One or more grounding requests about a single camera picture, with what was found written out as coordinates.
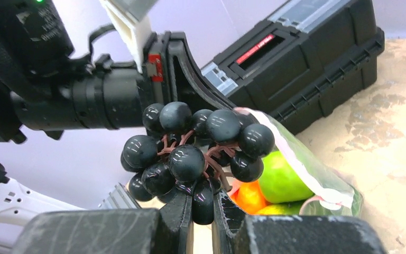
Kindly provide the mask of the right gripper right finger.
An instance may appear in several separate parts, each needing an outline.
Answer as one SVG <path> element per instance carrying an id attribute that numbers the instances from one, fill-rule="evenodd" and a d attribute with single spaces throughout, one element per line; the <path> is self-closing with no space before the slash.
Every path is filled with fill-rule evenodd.
<path id="1" fill-rule="evenodd" d="M 365 221 L 345 216 L 247 215 L 225 192 L 214 198 L 214 253 L 386 253 Z"/>

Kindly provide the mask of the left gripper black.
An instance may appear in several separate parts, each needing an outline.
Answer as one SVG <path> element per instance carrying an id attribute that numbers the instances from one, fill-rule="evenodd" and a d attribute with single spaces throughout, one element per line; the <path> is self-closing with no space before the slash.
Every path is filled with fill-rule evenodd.
<path id="1" fill-rule="evenodd" d="M 140 63 L 114 62 L 108 54 L 80 68 L 71 86 L 73 129 L 139 127 L 147 106 L 184 102 L 192 111 L 233 109 L 199 71 L 182 32 L 152 33 Z"/>

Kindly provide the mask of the clear zip top bag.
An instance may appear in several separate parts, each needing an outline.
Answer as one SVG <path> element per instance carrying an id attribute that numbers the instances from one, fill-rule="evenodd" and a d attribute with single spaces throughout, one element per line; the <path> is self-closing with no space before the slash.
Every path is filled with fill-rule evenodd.
<path id="1" fill-rule="evenodd" d="M 320 200 L 324 200 L 326 203 L 331 203 L 326 208 L 332 207 L 333 210 L 337 210 L 341 205 L 351 208 L 354 197 L 363 198 L 362 194 L 348 183 L 337 170 L 321 162 L 273 117 L 247 107 L 237 107 L 234 111 L 241 116 L 252 117 L 273 132 L 274 151 L 283 154 L 300 179 L 313 191 L 314 196 L 320 197 Z"/>

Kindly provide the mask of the orange tangerine toy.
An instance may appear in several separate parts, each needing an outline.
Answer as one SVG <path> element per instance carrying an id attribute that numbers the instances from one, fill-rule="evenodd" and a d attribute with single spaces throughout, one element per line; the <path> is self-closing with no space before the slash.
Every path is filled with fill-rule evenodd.
<path id="1" fill-rule="evenodd" d="M 231 200 L 248 214 L 255 214 L 271 203 L 268 202 L 260 190 L 259 182 L 243 183 L 234 180 L 232 190 L 228 196 Z"/>

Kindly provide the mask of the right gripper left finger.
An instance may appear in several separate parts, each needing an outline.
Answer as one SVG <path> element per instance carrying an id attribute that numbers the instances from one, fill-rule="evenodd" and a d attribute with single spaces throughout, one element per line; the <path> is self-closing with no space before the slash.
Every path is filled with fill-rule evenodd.
<path id="1" fill-rule="evenodd" d="M 50 212 L 22 231 L 12 253 L 191 253 L 191 201 L 178 193 L 161 209 Z"/>

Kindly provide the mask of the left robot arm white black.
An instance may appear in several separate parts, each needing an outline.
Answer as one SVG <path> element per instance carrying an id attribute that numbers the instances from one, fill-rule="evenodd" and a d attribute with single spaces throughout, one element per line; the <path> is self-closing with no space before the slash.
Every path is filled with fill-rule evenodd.
<path id="1" fill-rule="evenodd" d="M 233 81 L 214 63 L 198 69 L 183 33 L 152 32 L 155 1 L 102 1 L 111 23 L 73 46 L 51 1 L 0 1 L 0 142 L 23 143 L 25 125 L 60 139 L 65 130 L 141 125 L 153 102 L 231 109 Z M 81 210 L 8 178 L 0 164 L 0 222 L 24 226 L 11 253 L 192 253 L 191 199 L 142 209 Z"/>

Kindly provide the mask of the black grapes toy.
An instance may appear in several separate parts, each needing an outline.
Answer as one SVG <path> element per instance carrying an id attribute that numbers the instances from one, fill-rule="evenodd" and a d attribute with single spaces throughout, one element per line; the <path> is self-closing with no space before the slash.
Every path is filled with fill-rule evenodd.
<path id="1" fill-rule="evenodd" d="M 151 134 L 132 136 L 121 153 L 123 168 L 133 173 L 128 192 L 137 201 L 157 197 L 164 203 L 183 192 L 192 198 L 192 220 L 200 225 L 213 223 L 214 197 L 231 190 L 224 167 L 240 182 L 253 182 L 275 146 L 272 130 L 250 115 L 192 112 L 184 102 L 151 104 L 142 123 Z"/>

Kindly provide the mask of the green apple toy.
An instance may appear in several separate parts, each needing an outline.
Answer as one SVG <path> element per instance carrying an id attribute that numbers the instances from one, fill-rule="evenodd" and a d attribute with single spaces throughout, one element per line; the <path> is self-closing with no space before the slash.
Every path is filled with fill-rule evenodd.
<path id="1" fill-rule="evenodd" d="M 264 170 L 258 179 L 264 198 L 273 204 L 301 201 L 314 196 L 283 154 L 274 151 L 262 158 Z"/>

